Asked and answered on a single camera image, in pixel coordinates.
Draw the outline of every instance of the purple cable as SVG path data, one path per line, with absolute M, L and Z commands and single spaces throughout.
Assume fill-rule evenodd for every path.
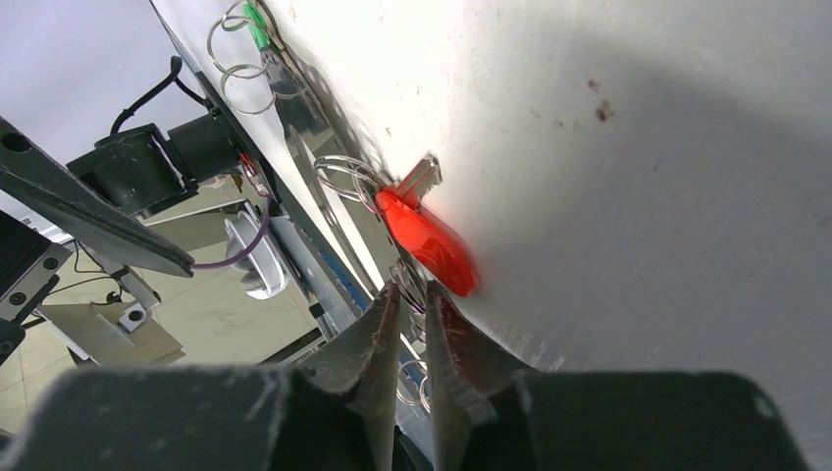
M 254 250 L 254 247 L 260 243 L 260 240 L 263 239 L 263 236 L 266 234 L 266 229 L 269 227 L 269 205 L 272 203 L 272 198 L 266 198 L 265 208 L 263 209 L 263 221 L 260 222 L 260 229 L 257 230 L 257 234 L 254 236 L 254 239 L 249 243 L 245 248 L 243 248 L 237 255 L 227 258 L 226 260 L 221 260 L 219 262 L 212 262 L 212 263 L 194 263 L 190 266 L 191 270 L 216 270 L 218 268 L 226 268 L 232 266 L 234 263 L 242 260 L 243 258 L 247 257 L 249 253 Z

